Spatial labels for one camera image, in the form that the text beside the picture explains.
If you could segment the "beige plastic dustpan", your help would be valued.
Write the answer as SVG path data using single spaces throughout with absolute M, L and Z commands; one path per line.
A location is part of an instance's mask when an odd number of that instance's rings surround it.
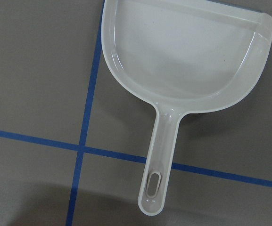
M 257 84 L 272 43 L 272 17 L 209 0 L 107 0 L 105 62 L 117 82 L 156 111 L 138 206 L 165 204 L 180 121 L 231 107 Z

